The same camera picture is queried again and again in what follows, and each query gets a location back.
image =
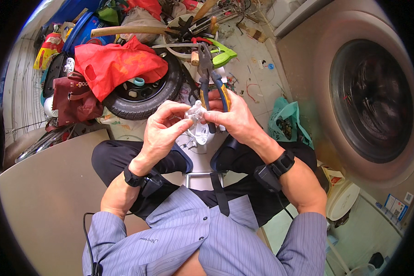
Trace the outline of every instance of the red plastic bag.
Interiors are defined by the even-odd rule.
[[[149,12],[154,18],[161,21],[161,5],[158,3],[158,0],[126,0],[129,4],[129,7],[125,9],[125,12],[139,6],[140,8],[145,9]]]
[[[75,47],[75,70],[83,74],[100,102],[127,80],[140,77],[146,83],[154,83],[167,69],[167,62],[136,37],[124,46],[83,44]]]

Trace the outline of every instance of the pliers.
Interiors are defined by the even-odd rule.
[[[213,70],[213,61],[210,50],[208,48],[208,44],[206,42],[199,43],[199,66],[201,67],[201,78],[199,79],[201,88],[199,97],[203,107],[207,110],[210,110],[208,102],[208,84],[209,77],[211,77],[219,91],[219,95],[221,96],[224,112],[229,112],[231,107],[229,92],[221,81],[221,75]],[[208,123],[208,128],[210,133],[216,132],[216,126],[214,123]]]

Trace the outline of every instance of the black strap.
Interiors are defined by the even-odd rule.
[[[229,216],[229,202],[227,200],[226,193],[224,192],[224,188],[221,186],[221,182],[219,181],[218,173],[210,173],[210,179],[211,184],[213,185],[213,190],[215,191],[216,201],[218,202],[219,210],[225,216]]]

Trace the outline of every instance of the striped shirt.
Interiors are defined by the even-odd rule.
[[[275,256],[256,235],[258,224],[248,196],[229,201],[230,215],[207,207],[185,186],[174,191],[146,219],[151,229],[127,237],[116,215],[98,212],[89,240],[103,275],[172,275],[199,249],[207,275],[323,275],[326,220],[318,213],[294,218]],[[91,271],[83,252],[83,275]]]

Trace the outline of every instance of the left hand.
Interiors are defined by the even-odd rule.
[[[129,165],[132,173],[146,175],[156,163],[168,155],[178,136],[193,124],[191,119],[180,119],[184,118],[184,112],[189,109],[190,106],[184,103],[165,101],[149,117],[143,148]]]

